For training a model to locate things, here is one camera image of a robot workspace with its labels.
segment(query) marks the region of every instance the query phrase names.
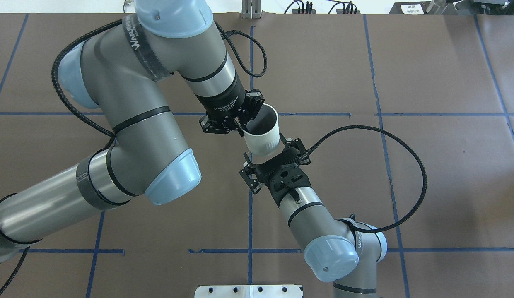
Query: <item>white mounting plate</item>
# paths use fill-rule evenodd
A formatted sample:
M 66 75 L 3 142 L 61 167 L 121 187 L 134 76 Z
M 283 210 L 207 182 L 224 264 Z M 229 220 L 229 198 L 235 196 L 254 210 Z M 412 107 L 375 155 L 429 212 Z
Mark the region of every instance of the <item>white mounting plate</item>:
M 303 298 L 302 288 L 299 285 L 200 286 L 194 298 Z

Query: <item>metal bracket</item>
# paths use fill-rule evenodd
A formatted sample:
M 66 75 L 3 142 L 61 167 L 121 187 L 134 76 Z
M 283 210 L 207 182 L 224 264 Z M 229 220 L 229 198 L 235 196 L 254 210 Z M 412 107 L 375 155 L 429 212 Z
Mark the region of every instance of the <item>metal bracket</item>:
M 194 298 L 303 298 L 299 285 L 200 286 Z
M 242 0 L 242 19 L 260 19 L 261 0 Z

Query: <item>white wall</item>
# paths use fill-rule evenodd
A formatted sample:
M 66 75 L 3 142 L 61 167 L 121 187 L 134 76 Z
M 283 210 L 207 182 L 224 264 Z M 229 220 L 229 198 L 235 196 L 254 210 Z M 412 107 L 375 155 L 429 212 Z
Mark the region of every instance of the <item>white wall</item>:
M 241 0 L 206 0 L 213 12 L 240 12 Z M 313 0 L 318 13 L 327 13 L 334 2 Z M 355 0 L 365 14 L 387 14 L 395 0 Z M 291 0 L 262 0 L 264 11 L 283 13 Z M 123 0 L 0 0 L 0 13 L 119 13 Z M 133 3 L 126 12 L 134 12 Z

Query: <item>gray strap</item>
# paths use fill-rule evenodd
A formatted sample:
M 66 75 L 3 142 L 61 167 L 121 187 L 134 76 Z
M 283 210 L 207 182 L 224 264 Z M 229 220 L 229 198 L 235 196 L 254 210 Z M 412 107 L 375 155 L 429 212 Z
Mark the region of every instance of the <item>gray strap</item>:
M 123 29 L 137 60 L 154 78 L 154 81 L 158 82 L 172 75 L 152 50 L 145 30 L 141 23 L 139 23 L 136 14 L 127 15 L 123 18 Z
M 100 211 L 115 209 L 118 206 L 122 206 L 129 202 L 111 202 L 110 200 L 106 199 L 100 191 L 94 188 L 91 177 L 89 175 L 89 163 L 91 159 L 92 156 L 89 156 L 88 158 L 81 161 L 77 166 L 77 185 L 80 194 L 82 194 L 84 197 L 84 200 L 86 200 L 86 202 L 88 202 L 96 209 L 99 209 Z

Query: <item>cup opening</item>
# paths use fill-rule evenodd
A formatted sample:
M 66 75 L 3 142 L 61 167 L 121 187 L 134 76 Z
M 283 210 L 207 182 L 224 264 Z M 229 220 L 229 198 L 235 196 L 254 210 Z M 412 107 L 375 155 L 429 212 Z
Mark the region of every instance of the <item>cup opening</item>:
M 277 120 L 275 109 L 268 104 L 263 104 L 255 119 L 246 124 L 247 131 L 244 130 L 244 132 L 250 135 L 266 134 L 275 127 Z

